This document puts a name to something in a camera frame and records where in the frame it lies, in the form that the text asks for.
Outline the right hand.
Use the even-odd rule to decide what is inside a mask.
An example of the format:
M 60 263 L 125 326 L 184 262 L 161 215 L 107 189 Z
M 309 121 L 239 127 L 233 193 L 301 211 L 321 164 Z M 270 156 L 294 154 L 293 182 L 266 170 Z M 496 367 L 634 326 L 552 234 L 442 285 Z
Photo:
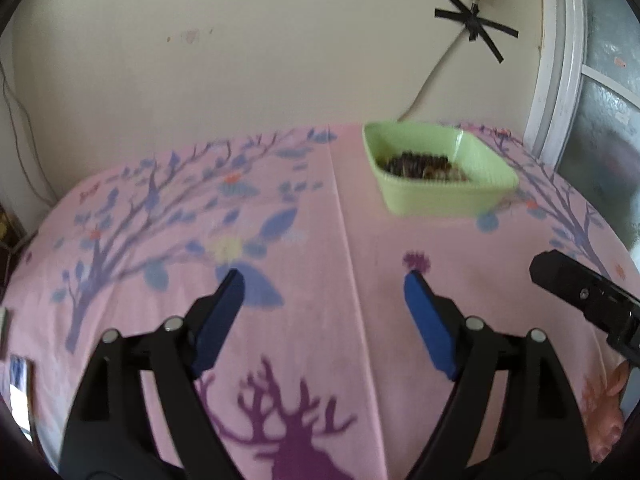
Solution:
M 580 410 L 585 423 L 591 459 L 602 463 L 620 440 L 624 416 L 620 409 L 620 395 L 629 379 L 629 364 L 621 362 L 608 379 L 597 382 L 586 379 L 582 389 Z

